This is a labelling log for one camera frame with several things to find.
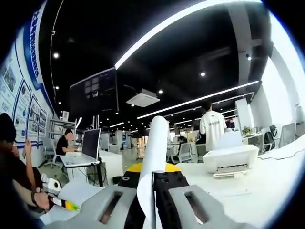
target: white printer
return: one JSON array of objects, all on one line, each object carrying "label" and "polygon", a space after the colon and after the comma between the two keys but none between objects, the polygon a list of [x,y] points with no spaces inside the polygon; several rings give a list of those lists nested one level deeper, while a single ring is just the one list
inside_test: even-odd
[{"label": "white printer", "polygon": [[225,177],[247,172],[257,156],[256,146],[242,145],[212,150],[203,156],[203,161],[208,173],[214,173],[214,177]]}]

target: potted plant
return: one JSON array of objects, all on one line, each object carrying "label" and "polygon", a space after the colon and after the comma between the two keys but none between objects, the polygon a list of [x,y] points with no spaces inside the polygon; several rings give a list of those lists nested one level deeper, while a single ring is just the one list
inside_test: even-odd
[{"label": "potted plant", "polygon": [[250,135],[251,133],[252,133],[252,129],[251,129],[250,127],[245,126],[245,127],[243,128],[243,135],[244,135],[244,136]]}]

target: white t-shirt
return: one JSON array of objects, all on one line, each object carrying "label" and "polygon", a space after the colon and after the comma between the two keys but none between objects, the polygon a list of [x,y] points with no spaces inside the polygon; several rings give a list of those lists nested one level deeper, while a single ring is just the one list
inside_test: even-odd
[{"label": "white t-shirt", "polygon": [[200,120],[200,133],[206,134],[206,151],[215,148],[215,144],[226,129],[226,123],[221,113],[208,111]]}]

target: ceiling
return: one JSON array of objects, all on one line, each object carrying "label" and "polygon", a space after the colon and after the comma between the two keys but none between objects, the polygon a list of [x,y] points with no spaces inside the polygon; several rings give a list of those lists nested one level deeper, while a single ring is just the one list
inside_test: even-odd
[{"label": "ceiling", "polygon": [[[154,26],[198,2],[65,0],[52,40],[52,53],[58,52],[60,56],[58,59],[51,58],[50,70],[51,31],[61,1],[48,1],[42,17],[39,52],[41,72],[49,97],[55,98],[52,102],[57,114],[69,110],[70,85],[113,67]],[[115,114],[116,110],[101,113],[101,126],[125,122],[112,129],[124,127],[124,130],[132,131],[148,128],[153,115],[139,120],[137,117],[260,80],[270,44],[270,21],[262,4],[219,5],[194,12],[153,36],[117,70],[119,114]],[[251,60],[247,59],[247,54],[250,54]],[[56,95],[52,79],[53,85],[59,86]],[[259,85],[260,82],[210,100],[217,102],[255,93]],[[157,94],[162,89],[163,93],[158,94],[160,102],[145,108],[126,104],[142,88]],[[252,95],[245,97],[250,101]],[[236,99],[216,103],[213,109],[231,111],[235,109]],[[159,115],[168,115],[166,118],[171,125],[194,120],[205,112],[202,108],[193,110],[201,103],[187,104]],[[84,117],[80,128],[90,123],[92,117]]]}]

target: laptop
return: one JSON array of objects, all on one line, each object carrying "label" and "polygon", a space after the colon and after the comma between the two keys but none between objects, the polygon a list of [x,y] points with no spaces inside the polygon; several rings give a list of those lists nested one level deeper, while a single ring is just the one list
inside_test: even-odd
[{"label": "laptop", "polygon": [[85,131],[81,154],[61,156],[65,167],[93,166],[99,164],[100,134],[101,129]]}]

